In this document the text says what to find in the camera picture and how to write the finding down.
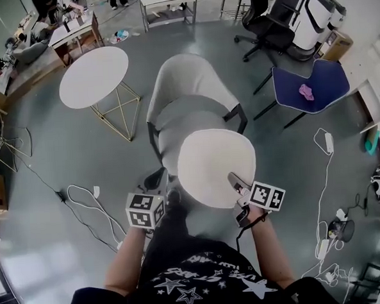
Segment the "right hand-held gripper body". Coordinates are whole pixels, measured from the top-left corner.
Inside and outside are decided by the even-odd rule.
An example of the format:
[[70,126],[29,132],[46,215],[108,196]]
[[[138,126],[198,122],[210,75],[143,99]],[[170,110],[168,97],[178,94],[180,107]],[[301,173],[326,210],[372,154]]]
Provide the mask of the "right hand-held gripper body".
[[236,223],[242,228],[248,225],[247,218],[251,205],[267,212],[278,212],[286,194],[284,189],[262,182],[254,182],[251,186],[232,183],[232,186],[240,195],[235,210],[237,211]]

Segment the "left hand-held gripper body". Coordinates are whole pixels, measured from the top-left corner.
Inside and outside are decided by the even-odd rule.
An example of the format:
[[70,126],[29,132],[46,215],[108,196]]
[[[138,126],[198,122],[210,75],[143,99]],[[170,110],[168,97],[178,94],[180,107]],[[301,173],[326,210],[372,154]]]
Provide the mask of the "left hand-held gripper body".
[[165,198],[159,195],[129,193],[126,215],[130,226],[154,230],[165,215]]

